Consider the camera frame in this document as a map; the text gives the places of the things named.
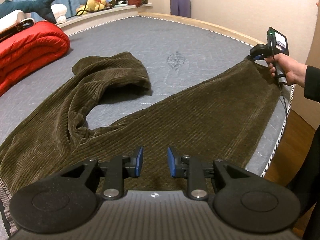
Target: black sleeve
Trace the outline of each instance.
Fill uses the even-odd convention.
[[[307,67],[304,97],[320,103],[320,69]]]

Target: wooden floor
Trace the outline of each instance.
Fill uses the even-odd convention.
[[[301,167],[310,148],[315,130],[297,113],[290,111],[286,130],[265,178],[285,186]],[[312,210],[301,217],[294,233],[302,237]]]

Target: yellow teddy bear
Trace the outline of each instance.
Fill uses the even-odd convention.
[[[90,11],[102,10],[107,4],[106,0],[87,0],[85,5],[80,5],[80,8],[76,9],[76,12],[78,16],[87,14]]]
[[[98,11],[104,9],[105,5],[107,4],[106,0],[88,0],[87,6],[92,11]]]

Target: gray mattress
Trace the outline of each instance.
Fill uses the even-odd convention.
[[[70,41],[66,56],[31,74],[0,97],[0,144],[47,96],[73,76],[71,67],[82,57],[110,57],[129,51],[142,61],[152,84],[151,96],[123,95],[121,100],[102,100],[87,116],[89,128],[96,128],[224,72],[242,61],[251,49],[249,44],[219,33],[148,17],[101,24],[70,35]],[[287,111],[292,93],[293,87],[285,88]],[[285,117],[281,97],[247,170],[264,176],[282,135]],[[5,238],[3,228],[0,239]]]

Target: red quilted blanket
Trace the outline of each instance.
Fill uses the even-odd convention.
[[[68,52],[70,40],[56,25],[40,21],[0,43],[0,96],[31,72]]]

